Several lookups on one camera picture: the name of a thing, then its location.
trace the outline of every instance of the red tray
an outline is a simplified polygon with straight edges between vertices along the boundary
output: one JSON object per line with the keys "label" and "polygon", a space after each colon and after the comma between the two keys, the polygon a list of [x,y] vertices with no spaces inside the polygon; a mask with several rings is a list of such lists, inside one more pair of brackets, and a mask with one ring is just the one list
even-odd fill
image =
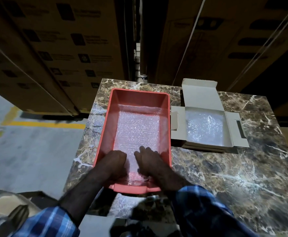
{"label": "red tray", "polygon": [[132,177],[137,175],[133,153],[139,151],[141,145],[157,150],[163,161],[171,166],[169,94],[114,88],[94,165],[109,151],[119,149],[128,155],[126,168],[129,175],[107,187],[128,194],[160,191],[152,178]]}

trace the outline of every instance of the plaid shirt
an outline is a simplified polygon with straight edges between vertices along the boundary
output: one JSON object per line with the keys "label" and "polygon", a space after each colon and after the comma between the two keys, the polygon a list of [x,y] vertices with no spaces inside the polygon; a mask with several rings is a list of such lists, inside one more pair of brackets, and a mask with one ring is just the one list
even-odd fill
{"label": "plaid shirt", "polygon": [[[199,185],[183,187],[170,199],[183,236],[258,236]],[[50,207],[28,218],[13,236],[77,237],[79,233],[78,227],[64,210]]]}

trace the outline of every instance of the marble table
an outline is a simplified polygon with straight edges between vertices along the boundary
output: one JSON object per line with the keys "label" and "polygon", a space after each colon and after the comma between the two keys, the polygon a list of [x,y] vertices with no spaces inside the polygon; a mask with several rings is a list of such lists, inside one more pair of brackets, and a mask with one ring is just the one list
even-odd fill
{"label": "marble table", "polygon": [[[125,88],[166,92],[180,106],[181,87],[102,79],[64,191],[92,167],[110,91]],[[249,148],[213,153],[172,147],[172,166],[188,181],[210,190],[236,218],[258,233],[288,235],[288,146],[264,96],[218,92],[226,111],[239,112]],[[89,214],[175,223],[169,200],[160,195],[123,195],[104,189]]]}

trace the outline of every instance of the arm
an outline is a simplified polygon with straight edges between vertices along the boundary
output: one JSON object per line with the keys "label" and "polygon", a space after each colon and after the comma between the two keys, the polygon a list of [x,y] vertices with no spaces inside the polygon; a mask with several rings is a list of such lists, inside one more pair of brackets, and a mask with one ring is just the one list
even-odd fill
{"label": "arm", "polygon": [[126,153],[110,151],[86,176],[59,200],[28,218],[14,236],[78,237],[78,226],[104,182],[126,175]]}
{"label": "arm", "polygon": [[134,153],[143,175],[152,176],[171,200],[184,236],[256,236],[213,194],[176,174],[149,147]]}

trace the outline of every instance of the bubble wrap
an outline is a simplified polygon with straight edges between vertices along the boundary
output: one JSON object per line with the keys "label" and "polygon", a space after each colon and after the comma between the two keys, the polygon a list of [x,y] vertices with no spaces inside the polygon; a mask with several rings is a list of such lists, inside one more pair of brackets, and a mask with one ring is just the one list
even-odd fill
{"label": "bubble wrap", "polygon": [[186,108],[187,141],[231,146],[228,125],[222,111]]}
{"label": "bubble wrap", "polygon": [[114,142],[114,150],[127,154],[125,167],[128,171],[128,181],[145,181],[146,177],[138,173],[138,164],[134,152],[139,147],[150,147],[158,151],[159,145],[159,115],[161,109],[146,106],[119,105],[119,119]]}

